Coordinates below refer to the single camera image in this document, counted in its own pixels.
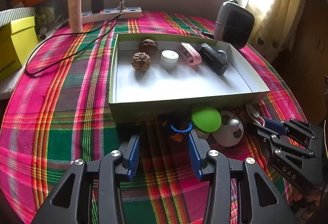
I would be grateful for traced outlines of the person's right hand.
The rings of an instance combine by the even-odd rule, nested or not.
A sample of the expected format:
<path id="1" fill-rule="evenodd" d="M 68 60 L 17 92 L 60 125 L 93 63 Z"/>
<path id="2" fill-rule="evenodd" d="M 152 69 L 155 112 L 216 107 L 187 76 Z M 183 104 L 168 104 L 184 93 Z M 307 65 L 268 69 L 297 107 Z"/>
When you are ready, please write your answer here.
<path id="1" fill-rule="evenodd" d="M 314 190 L 312 193 L 300 192 L 296 187 L 292 186 L 291 189 L 291 202 L 290 207 L 293 207 L 295 203 L 300 202 L 302 199 L 305 199 L 306 202 L 314 204 L 315 206 L 327 206 L 327 183 L 317 190 Z"/>

